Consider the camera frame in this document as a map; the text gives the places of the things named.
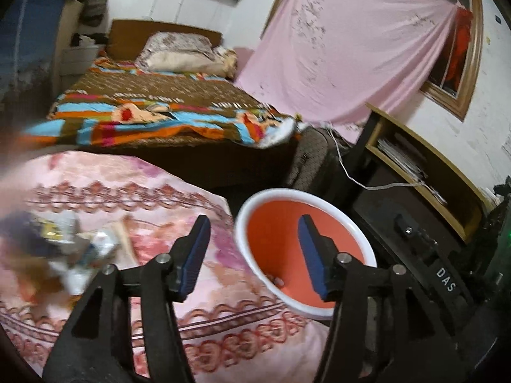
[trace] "orange bucket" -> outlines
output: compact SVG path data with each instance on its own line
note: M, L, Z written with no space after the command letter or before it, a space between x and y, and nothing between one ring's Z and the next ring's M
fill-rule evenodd
M309 214L322 236L334 240L365 265L376 266L369 242L340 210L298 190L272 189L252 196L234 226L239 250L254 273L294 311L329 319L334 303L323 302L312 288L298 240L298 220Z

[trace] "bedspread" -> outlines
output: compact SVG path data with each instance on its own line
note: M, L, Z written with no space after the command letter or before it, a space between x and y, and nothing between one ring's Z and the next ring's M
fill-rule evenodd
M286 116L223 78L201 73L146 73L131 62L98 57L24 141L47 146L111 147L199 134L255 145Z
M14 190L26 192L32 211L73 210L81 231L122 222L139 264L168 252L198 215L207 215L211 240L197 285L185 303L174 304L196 381L313 380L328 329L292 313L252 273L234 244L233 219L222 197L138 158L85 152L40 157L12 172L0 183L0 211L9 204L6 191ZM30 306L14 273L0 263L0 323L38 373L70 314L60 294ZM131 307L134 363L147 376L140 299L132 298Z

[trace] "white bucket rim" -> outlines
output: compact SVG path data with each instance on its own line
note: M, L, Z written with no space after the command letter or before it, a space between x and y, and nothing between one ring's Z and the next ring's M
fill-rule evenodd
M245 261L249 265L250 269L257 275L260 280L264 282L264 284L272 293L274 293L280 300L282 300L283 303L293 309L293 311L302 313L305 317L311 319L331 319L334 315L334 308L318 308L303 304L300 301L287 296L279 288L277 288L266 277L261 268L259 268L259 265L256 263L254 255L250 250L250 245L247 237L247 227L252 214L261 205L278 200L292 200L295 202L308 204L334 217L348 230L348 232L357 242L357 245L362 252L362 256L364 257L365 265L369 267L377 267L375 253L360 228L348 216L346 216L335 206L310 193L289 188L273 188L254 194L242 205L238 213L238 217L236 218L236 222L234 223L234 241L236 242L236 246L245 258Z

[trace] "suitcase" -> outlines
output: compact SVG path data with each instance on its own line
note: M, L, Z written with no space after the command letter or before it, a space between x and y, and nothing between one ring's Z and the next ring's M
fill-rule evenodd
M326 129L306 128L298 142L284 187L307 192L333 203L345 177L335 142L339 145L341 156L346 155L352 147L335 131L334 137L336 141Z

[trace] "pillow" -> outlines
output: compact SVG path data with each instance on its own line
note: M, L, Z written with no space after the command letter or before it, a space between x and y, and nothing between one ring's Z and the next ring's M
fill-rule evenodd
M147 69L147 59L160 52L193 52L201 53L214 60L215 55L211 49L210 40L199 34L158 32L153 34L135 61L139 69Z
M161 51L150 55L145 63L150 72L208 73L233 79L236 74L236 59L233 50L218 51L214 60L196 52Z

